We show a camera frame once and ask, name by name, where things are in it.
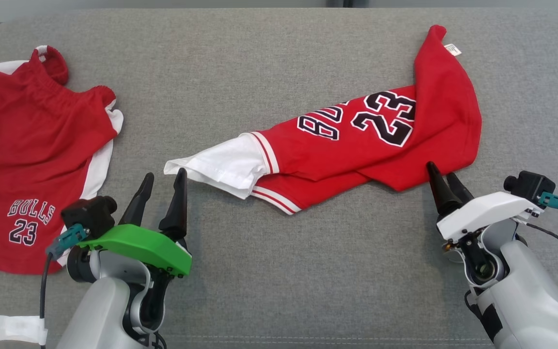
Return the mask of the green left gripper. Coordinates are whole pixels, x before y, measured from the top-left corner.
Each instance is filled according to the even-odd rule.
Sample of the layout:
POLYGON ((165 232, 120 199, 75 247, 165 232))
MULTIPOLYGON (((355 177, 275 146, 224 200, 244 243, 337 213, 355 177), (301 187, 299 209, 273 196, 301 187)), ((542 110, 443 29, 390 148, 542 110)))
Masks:
POLYGON ((160 221, 162 233, 140 227, 146 203, 153 191, 155 176, 146 173, 118 225, 101 237, 86 238, 81 248, 108 250, 167 271, 173 276, 188 276, 192 256, 178 242, 187 235, 187 172, 180 168, 173 183, 173 197, 166 216, 160 221))

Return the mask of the red Bulls 23 jersey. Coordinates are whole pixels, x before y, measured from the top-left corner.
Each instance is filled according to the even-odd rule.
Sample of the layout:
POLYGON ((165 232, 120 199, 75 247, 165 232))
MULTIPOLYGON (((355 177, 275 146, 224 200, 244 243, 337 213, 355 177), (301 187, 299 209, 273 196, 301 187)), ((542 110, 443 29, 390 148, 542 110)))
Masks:
POLYGON ((467 72, 431 26, 414 60, 414 84, 304 113, 190 157, 164 174, 188 178, 240 199, 257 197, 293 215, 370 181, 403 191, 478 156, 482 115, 467 72))

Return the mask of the red Bulls 23 shorts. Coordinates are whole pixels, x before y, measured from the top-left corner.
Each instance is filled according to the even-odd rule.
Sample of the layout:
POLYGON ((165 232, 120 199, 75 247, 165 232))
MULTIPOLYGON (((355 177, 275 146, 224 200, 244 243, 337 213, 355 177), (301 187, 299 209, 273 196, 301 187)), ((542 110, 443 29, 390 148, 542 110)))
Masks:
POLYGON ((0 63, 0 271, 41 274, 61 211, 106 180, 124 116, 109 87, 75 92, 68 79, 51 46, 0 63))

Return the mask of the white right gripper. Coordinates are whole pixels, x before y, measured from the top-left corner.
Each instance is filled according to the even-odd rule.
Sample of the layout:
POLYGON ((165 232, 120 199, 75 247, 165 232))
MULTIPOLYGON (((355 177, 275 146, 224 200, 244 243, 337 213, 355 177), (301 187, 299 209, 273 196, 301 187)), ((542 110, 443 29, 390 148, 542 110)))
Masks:
POLYGON ((513 217, 527 220, 544 212, 529 200, 502 191, 475 199, 454 172, 445 180, 434 162, 429 161, 426 168, 436 210, 444 217, 436 224, 444 240, 457 243, 465 235, 494 223, 513 217))

